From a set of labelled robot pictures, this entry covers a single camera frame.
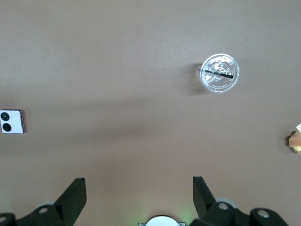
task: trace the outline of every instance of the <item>table surface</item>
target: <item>table surface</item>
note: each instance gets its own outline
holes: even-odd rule
[[[246,213],[301,222],[300,1],[1,1],[0,108],[27,133],[0,134],[0,212],[21,218],[86,178],[76,226],[197,213],[192,177]],[[240,66],[213,94],[211,55]]]

